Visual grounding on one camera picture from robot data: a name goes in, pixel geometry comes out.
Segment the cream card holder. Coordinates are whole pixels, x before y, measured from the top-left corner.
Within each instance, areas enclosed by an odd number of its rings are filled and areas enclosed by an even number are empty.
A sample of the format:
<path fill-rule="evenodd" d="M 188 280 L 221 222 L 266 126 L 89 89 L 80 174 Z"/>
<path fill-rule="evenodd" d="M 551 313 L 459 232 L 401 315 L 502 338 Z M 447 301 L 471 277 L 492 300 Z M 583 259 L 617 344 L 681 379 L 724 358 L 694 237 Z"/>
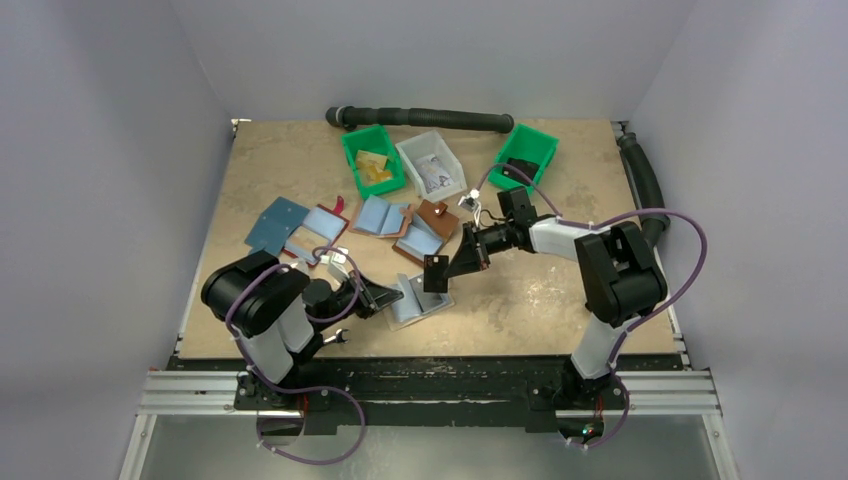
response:
<path fill-rule="evenodd" d="M 392 288 L 399 290 L 402 297 L 387 309 L 386 322 L 391 331 L 411 326 L 423 319 L 451 308 L 455 302 L 448 293 L 430 293 L 423 289 L 423 274 L 397 275 Z"/>

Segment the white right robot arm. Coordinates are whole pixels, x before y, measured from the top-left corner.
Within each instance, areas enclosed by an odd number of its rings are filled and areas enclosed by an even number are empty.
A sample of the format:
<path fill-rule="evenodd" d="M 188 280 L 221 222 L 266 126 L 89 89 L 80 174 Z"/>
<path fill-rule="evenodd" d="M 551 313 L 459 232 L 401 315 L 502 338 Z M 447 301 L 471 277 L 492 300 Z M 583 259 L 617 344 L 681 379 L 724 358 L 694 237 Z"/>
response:
<path fill-rule="evenodd" d="M 624 221 L 591 230 L 540 215 L 523 187 L 498 194 L 503 219 L 485 228 L 462 226 L 455 254 L 425 258 L 423 286 L 445 293 L 451 278 L 487 269 L 497 253 L 519 249 L 578 264 L 589 324 L 561 381 L 564 399 L 584 407 L 601 391 L 626 328 L 644 319 L 668 295 L 668 286 L 640 228 Z"/>

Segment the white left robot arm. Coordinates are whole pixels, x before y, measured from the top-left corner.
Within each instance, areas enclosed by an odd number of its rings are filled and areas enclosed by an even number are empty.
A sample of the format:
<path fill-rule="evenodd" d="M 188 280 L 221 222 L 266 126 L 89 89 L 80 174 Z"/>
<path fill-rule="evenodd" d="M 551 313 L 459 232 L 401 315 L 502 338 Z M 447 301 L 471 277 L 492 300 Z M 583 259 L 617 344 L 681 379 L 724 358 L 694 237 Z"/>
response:
<path fill-rule="evenodd" d="M 324 331 L 354 315 L 370 318 L 404 297 L 357 270 L 343 272 L 340 285 L 287 265 L 264 251 L 214 271 L 201 301 L 225 324 L 257 378 L 259 395 L 272 408 L 297 399 L 295 377 L 322 348 L 347 342 L 347 330 Z"/>

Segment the brown open card holder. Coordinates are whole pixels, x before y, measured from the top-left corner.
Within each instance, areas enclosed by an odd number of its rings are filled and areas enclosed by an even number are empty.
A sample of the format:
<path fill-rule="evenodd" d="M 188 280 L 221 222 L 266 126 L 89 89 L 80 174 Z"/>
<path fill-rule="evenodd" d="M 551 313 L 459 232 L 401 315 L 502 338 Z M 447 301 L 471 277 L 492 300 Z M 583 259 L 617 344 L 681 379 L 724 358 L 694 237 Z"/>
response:
<path fill-rule="evenodd" d="M 406 233 L 392 245 L 392 250 L 424 267 L 425 257 L 436 255 L 448 243 L 459 224 L 459 218 L 449 212 L 445 202 L 422 200 L 413 210 Z"/>

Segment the pink open card holder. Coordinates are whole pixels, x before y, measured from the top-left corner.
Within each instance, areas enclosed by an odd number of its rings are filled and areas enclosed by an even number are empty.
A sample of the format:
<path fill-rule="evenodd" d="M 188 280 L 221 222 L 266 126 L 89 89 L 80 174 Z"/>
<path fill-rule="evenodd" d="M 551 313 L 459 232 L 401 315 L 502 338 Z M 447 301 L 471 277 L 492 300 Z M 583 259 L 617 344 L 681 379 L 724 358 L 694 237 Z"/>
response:
<path fill-rule="evenodd" d="M 370 195 L 357 206 L 349 230 L 374 238 L 400 238 L 411 226 L 413 216 L 409 203 L 392 203 Z"/>

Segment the red open card holder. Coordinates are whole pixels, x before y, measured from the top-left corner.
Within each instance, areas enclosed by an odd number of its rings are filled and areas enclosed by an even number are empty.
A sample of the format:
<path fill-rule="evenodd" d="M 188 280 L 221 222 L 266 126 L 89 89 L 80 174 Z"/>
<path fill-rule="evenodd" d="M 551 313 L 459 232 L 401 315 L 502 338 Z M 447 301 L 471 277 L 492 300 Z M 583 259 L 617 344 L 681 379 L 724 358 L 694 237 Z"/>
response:
<path fill-rule="evenodd" d="M 305 262 L 309 268 L 315 267 L 321 254 L 315 256 L 313 251 L 318 247 L 332 247 L 349 226 L 349 220 L 342 215 L 344 207 L 344 198 L 337 196 L 332 208 L 319 204 L 310 209 L 286 240 L 282 252 Z"/>

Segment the black card in bin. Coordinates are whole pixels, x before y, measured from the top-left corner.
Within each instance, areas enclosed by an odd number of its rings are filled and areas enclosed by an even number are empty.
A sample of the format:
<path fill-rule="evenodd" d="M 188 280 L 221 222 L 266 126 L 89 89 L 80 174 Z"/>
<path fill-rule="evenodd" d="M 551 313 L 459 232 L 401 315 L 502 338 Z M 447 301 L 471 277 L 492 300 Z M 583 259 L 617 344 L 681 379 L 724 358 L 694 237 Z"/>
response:
<path fill-rule="evenodd" d="M 522 185 L 530 186 L 535 181 L 538 170 L 539 165 L 534 162 L 510 157 L 506 161 L 506 167 L 502 168 L 502 175 Z"/>

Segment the blue card holder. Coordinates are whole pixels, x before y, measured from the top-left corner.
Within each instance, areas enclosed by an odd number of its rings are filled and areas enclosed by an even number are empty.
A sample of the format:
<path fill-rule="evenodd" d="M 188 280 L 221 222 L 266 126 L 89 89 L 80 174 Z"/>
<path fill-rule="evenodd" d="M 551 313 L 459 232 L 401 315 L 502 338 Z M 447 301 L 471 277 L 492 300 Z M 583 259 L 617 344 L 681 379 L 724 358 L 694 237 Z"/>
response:
<path fill-rule="evenodd" d="M 310 209 L 284 197 L 277 197 L 257 218 L 245 244 L 250 253 L 265 251 L 279 256 L 286 241 L 303 223 Z"/>

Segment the gold card upper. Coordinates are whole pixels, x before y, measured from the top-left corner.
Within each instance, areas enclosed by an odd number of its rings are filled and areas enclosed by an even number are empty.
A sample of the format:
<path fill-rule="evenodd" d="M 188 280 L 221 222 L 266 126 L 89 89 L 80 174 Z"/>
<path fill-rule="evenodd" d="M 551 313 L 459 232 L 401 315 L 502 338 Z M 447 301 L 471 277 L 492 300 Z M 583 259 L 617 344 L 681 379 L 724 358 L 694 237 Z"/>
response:
<path fill-rule="evenodd" d="M 387 155 L 359 150 L 355 156 L 355 166 L 357 169 L 362 169 L 367 165 L 375 165 L 378 168 L 386 169 L 388 160 Z"/>

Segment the silver wrench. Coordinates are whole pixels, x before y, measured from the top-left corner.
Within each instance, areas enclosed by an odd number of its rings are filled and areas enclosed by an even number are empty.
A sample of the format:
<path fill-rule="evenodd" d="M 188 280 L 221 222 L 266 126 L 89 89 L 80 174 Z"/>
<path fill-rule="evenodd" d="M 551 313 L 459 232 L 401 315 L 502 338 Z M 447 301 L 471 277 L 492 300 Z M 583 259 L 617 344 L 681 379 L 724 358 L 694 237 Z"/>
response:
<path fill-rule="evenodd" d="M 332 335 L 326 337 L 323 340 L 323 345 L 328 346 L 332 344 L 346 344 L 349 339 L 349 330 L 346 328 L 341 328 L 336 330 Z"/>

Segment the white translucent plastic bin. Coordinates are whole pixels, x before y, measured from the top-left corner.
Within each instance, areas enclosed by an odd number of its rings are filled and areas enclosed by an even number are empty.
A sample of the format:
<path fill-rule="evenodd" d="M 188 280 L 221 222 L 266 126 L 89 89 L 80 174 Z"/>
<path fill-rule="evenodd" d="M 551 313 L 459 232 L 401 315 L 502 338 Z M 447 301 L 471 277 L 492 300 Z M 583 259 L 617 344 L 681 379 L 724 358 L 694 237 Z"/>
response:
<path fill-rule="evenodd" d="M 422 199 L 438 203 L 467 190 L 459 159 L 436 130 L 400 141 L 395 148 Z"/>

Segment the small green plastic bin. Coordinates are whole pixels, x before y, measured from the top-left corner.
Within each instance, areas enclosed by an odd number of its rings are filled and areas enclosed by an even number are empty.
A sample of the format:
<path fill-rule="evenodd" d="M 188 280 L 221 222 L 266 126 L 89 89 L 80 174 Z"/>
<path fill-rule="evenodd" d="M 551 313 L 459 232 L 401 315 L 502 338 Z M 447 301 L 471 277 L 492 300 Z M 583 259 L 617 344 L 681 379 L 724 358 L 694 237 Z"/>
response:
<path fill-rule="evenodd" d="M 496 155 L 496 168 L 487 175 L 487 180 L 502 190 L 524 186 L 532 194 L 535 188 L 526 179 L 514 169 L 501 167 L 501 164 L 516 167 L 528 179 L 539 184 L 558 146 L 559 140 L 556 137 L 519 124 Z"/>

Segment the large green plastic bin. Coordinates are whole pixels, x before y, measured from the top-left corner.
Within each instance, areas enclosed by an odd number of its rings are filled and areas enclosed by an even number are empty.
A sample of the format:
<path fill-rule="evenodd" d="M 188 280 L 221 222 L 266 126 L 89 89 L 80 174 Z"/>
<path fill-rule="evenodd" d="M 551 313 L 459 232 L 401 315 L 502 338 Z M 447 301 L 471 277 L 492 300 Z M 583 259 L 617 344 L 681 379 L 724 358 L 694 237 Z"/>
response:
<path fill-rule="evenodd" d="M 363 200 L 405 187 L 400 157 L 383 126 L 370 126 L 344 134 L 341 144 Z"/>

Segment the aluminium frame rail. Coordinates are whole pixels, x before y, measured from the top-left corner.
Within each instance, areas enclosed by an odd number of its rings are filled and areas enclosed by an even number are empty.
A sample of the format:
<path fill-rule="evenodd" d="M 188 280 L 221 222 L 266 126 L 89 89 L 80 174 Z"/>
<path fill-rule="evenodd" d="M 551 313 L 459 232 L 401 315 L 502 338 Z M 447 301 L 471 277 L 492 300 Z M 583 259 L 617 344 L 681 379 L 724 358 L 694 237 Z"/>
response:
<path fill-rule="evenodd" d="M 455 304 L 404 330 L 349 319 L 305 365 L 306 396 L 250 379 L 193 292 L 182 341 L 143 389 L 124 479 L 732 478 L 713 378 L 685 364 L 666 311 L 618 375 L 564 403 L 588 326 L 576 264 L 512 250 L 453 280 Z"/>

